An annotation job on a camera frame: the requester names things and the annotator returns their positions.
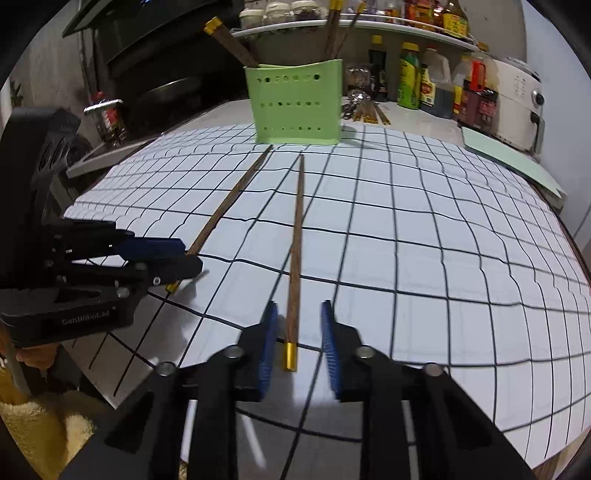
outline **white shelf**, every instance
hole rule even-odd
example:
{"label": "white shelf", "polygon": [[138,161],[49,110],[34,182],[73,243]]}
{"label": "white shelf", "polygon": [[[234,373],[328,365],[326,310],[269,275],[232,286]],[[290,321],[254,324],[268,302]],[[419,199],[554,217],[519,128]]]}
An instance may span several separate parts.
{"label": "white shelf", "polygon": [[[250,37],[261,33],[274,32],[278,30],[287,30],[292,28],[304,27],[320,27],[325,25],[326,20],[304,20],[299,22],[286,22],[275,25],[264,25],[263,27],[249,28],[247,30],[240,30],[232,33],[236,38]],[[351,20],[340,20],[340,27],[348,27]],[[421,28],[411,27],[409,25],[393,24],[380,21],[359,20],[355,24],[355,28],[368,28],[371,30],[404,32],[416,37],[429,38],[449,45],[454,45],[463,50],[478,51],[478,47],[467,41],[459,40],[458,38],[449,37],[441,33],[432,32],[429,30],[422,30]]]}

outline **bolt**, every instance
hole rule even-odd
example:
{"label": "bolt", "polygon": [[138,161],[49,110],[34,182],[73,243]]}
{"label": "bolt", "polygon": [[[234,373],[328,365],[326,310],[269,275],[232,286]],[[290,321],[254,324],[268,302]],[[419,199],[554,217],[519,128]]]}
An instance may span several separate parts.
{"label": "bolt", "polygon": [[240,358],[244,355],[244,350],[238,345],[230,345],[223,352],[228,358]]}
{"label": "bolt", "polygon": [[362,345],[357,347],[355,350],[355,355],[359,358],[372,358],[374,356],[374,349],[367,345]]}
{"label": "bolt", "polygon": [[443,373],[443,368],[441,368],[437,364],[427,364],[423,367],[425,373],[429,375],[429,377],[438,377]]}
{"label": "bolt", "polygon": [[127,287],[117,288],[117,296],[120,299],[126,299],[127,297],[129,297],[129,289]]}
{"label": "bolt", "polygon": [[176,371],[177,367],[172,362],[163,362],[156,366],[156,373],[162,377],[168,377]]}

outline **table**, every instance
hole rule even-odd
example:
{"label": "table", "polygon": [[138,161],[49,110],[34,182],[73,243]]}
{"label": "table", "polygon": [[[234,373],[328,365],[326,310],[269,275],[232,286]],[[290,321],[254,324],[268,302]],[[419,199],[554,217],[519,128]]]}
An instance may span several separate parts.
{"label": "table", "polygon": [[[163,135],[66,216],[190,245],[265,147],[252,124]],[[298,371],[283,372],[277,350],[265,401],[239,406],[241,477],[358,477],[361,409],[330,392],[326,299],[365,343],[445,366],[531,466],[591,423],[589,285],[554,213],[525,180],[462,147],[359,124],[334,147],[275,145],[202,249],[207,275],[170,297],[153,288],[130,328],[66,342],[105,398],[119,404],[157,362],[204,361],[269,299],[285,314],[299,153]]]}

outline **human hand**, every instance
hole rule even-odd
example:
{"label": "human hand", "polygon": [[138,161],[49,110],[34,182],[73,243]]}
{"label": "human hand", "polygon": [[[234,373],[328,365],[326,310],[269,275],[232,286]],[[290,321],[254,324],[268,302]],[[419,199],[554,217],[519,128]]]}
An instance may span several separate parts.
{"label": "human hand", "polygon": [[[6,329],[0,326],[0,355],[6,355],[6,344],[9,341]],[[30,348],[17,348],[17,361],[23,362],[29,367],[46,370],[56,360],[58,346],[59,343],[48,343]]]}

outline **white tablecloth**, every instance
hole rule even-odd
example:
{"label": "white tablecloth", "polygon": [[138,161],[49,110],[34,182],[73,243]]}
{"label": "white tablecloth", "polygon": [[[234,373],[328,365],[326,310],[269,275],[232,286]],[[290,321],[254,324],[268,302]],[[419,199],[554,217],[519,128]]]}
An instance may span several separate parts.
{"label": "white tablecloth", "polygon": [[[189,246],[265,148],[252,125],[164,135],[66,216]],[[112,404],[156,363],[195,364],[234,343],[269,299],[285,313],[299,153],[298,371],[276,355],[265,401],[240,405],[241,478],[358,478],[361,406],[329,388],[326,299],[365,343],[448,367],[531,466],[591,423],[589,285],[554,213],[525,180],[463,148],[367,125],[343,127],[335,147],[275,145],[205,243],[203,278],[169,298],[153,289],[130,328],[66,342]]]}

